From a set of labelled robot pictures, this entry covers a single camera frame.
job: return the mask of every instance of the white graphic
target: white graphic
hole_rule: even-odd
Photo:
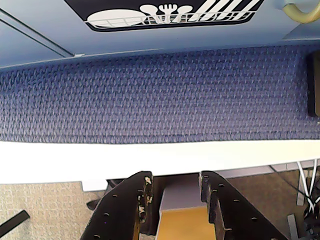
[[[164,4],[159,6],[159,10],[165,14],[164,22],[166,24],[170,23],[171,14],[178,9],[177,4]]]
[[[191,5],[166,3],[155,6],[143,4],[138,9],[109,9],[95,12],[87,17],[86,23],[97,29],[122,28],[143,25],[183,24],[203,22],[235,22],[251,17],[252,10],[263,0],[246,0],[241,10],[236,10],[244,0],[206,0],[196,12]]]
[[[158,8],[151,4],[145,4],[140,7],[140,11],[153,17],[157,24],[162,24],[161,16],[157,16]]]
[[[147,16],[140,11],[111,9],[95,12],[88,17],[87,21],[97,28],[121,28],[140,24],[145,21],[146,18]]]
[[[183,14],[187,14],[187,13],[190,13],[192,11],[192,9],[194,9],[193,6],[189,6],[189,5],[184,5],[184,6],[181,6],[177,9],[177,12],[178,12],[178,16],[176,16],[172,22],[173,23],[180,23],[181,21],[181,17],[183,16]]]

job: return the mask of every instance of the black label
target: black label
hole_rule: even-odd
[[[251,20],[263,0],[65,0],[99,32],[203,25]]]

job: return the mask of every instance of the yellow block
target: yellow block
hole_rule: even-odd
[[[215,227],[208,222],[206,206],[164,210],[157,240],[215,240]]]

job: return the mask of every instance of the blue plastic panel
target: blue plastic panel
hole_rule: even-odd
[[[0,22],[0,67],[60,59],[45,46]]]
[[[86,55],[276,44],[298,26],[277,8],[273,0],[264,0],[252,19],[242,24],[121,32],[90,29],[64,0],[3,0],[0,7],[70,52]]]

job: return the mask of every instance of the black cable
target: black cable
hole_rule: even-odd
[[[312,190],[311,190],[310,196],[312,195],[312,192],[314,191],[314,189],[318,189],[318,190],[320,191],[319,187],[317,186],[317,184],[319,183],[319,181],[320,181],[320,177],[318,178],[317,181],[315,181],[315,183],[314,183],[314,185],[313,185],[313,188],[312,188]]]
[[[275,170],[275,168],[274,168],[273,166],[269,165],[269,168],[271,168],[272,171],[274,171],[276,174],[278,174],[279,177],[280,177],[283,181],[285,181],[290,187],[292,187],[293,189],[297,190],[299,193],[301,193],[301,194],[302,194],[304,197],[306,197],[307,199],[310,199],[311,202],[314,202],[314,201],[312,201],[312,199],[311,199],[309,196],[307,196],[304,192],[300,191],[298,188],[296,188],[296,187],[293,186],[290,182],[288,182],[283,176],[281,176],[281,174],[280,174],[277,170]]]

